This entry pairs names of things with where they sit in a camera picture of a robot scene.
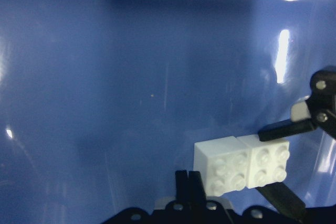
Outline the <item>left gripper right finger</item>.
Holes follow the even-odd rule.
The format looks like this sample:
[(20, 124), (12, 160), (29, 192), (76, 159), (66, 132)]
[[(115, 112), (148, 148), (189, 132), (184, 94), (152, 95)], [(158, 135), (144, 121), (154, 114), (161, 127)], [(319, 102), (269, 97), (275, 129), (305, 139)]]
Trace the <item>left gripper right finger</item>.
[(303, 220), (306, 204), (283, 182), (257, 187), (258, 192), (283, 216)]

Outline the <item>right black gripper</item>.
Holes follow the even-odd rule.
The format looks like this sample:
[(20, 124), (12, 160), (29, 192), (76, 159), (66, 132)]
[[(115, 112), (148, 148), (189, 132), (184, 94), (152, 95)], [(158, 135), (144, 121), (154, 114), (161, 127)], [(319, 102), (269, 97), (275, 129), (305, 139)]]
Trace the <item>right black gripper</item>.
[(335, 137), (335, 68), (323, 68), (310, 79), (311, 94), (291, 107), (290, 119), (264, 126), (262, 142), (323, 129)]

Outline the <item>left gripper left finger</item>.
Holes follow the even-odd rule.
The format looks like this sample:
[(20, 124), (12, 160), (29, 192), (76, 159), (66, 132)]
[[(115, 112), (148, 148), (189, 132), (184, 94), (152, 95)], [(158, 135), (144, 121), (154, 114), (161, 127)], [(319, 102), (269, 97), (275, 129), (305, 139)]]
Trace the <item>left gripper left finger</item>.
[(204, 208), (206, 194), (199, 171), (177, 170), (175, 172), (176, 203), (182, 209)]

